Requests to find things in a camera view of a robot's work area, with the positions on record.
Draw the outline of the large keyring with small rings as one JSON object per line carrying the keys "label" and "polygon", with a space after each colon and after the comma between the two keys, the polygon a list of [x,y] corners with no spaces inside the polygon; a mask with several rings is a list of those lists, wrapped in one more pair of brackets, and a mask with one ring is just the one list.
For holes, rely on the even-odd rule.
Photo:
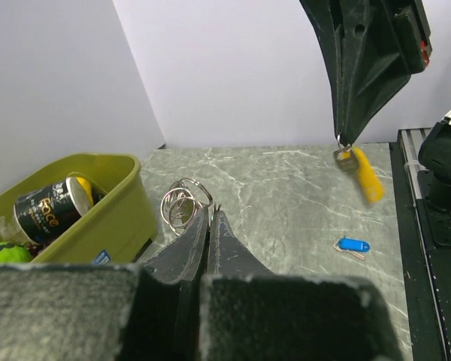
{"label": "large keyring with small rings", "polygon": [[198,180],[182,177],[173,182],[160,203],[162,220],[176,235],[181,235],[198,210],[209,208],[213,204],[213,196]]}

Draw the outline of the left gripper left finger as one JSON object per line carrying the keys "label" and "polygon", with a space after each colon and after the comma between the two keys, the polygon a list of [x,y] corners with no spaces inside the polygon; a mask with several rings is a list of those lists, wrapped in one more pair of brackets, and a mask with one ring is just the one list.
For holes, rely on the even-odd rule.
{"label": "left gripper left finger", "polygon": [[193,360],[209,214],[197,211],[182,235],[147,260],[146,340],[151,360]]}

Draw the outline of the olive green plastic bin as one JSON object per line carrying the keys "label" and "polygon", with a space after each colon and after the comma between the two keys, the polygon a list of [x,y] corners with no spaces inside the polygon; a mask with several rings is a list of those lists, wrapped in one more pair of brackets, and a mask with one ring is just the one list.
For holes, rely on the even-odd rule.
{"label": "olive green plastic bin", "polygon": [[141,180],[136,156],[77,153],[38,169],[0,194],[0,217],[14,218],[18,196],[67,176],[86,178],[103,198],[42,250],[34,263],[131,262],[157,234],[157,219]]}

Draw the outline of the yellow tag key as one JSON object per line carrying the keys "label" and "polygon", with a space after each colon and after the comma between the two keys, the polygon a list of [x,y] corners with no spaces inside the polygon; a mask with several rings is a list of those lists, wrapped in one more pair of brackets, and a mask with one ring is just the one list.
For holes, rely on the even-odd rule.
{"label": "yellow tag key", "polygon": [[337,167],[356,182],[368,204],[379,202],[385,189],[364,151],[352,144],[342,144],[341,135],[336,141],[338,149],[333,152],[333,157]]}

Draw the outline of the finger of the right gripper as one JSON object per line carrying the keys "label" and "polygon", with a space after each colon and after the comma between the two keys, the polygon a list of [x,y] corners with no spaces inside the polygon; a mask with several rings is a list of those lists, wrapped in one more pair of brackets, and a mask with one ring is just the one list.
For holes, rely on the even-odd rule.
{"label": "finger of the right gripper", "polygon": [[301,1],[315,32],[331,88],[334,134],[342,145],[350,145],[358,135],[348,128],[350,82],[355,71],[359,40],[355,27],[365,25],[363,1]]}
{"label": "finger of the right gripper", "polygon": [[372,75],[371,73],[371,2],[365,3],[365,25],[355,27],[359,50],[350,82],[350,117],[348,128],[358,137],[374,115],[409,81],[410,75]]}

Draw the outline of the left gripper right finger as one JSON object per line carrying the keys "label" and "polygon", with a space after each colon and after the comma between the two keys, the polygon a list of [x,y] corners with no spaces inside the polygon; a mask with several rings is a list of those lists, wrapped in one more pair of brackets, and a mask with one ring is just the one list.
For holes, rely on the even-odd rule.
{"label": "left gripper right finger", "polygon": [[203,360],[279,360],[277,276],[235,236],[224,211],[210,225],[201,281],[198,349]]}

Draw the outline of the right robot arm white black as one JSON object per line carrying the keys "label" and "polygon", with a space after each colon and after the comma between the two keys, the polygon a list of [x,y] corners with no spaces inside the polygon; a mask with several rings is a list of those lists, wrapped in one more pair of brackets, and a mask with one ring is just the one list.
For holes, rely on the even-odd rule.
{"label": "right robot arm white black", "polygon": [[[334,136],[347,159],[370,120],[426,70],[431,30],[421,1],[302,1],[331,88]],[[433,239],[451,246],[451,111],[419,149]]]}

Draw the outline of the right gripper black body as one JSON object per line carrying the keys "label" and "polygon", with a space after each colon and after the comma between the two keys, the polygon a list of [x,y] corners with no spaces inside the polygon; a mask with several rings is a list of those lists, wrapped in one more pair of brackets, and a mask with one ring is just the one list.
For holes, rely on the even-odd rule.
{"label": "right gripper black body", "polygon": [[372,75],[412,75],[424,71],[432,52],[430,34],[421,1],[372,1]]}

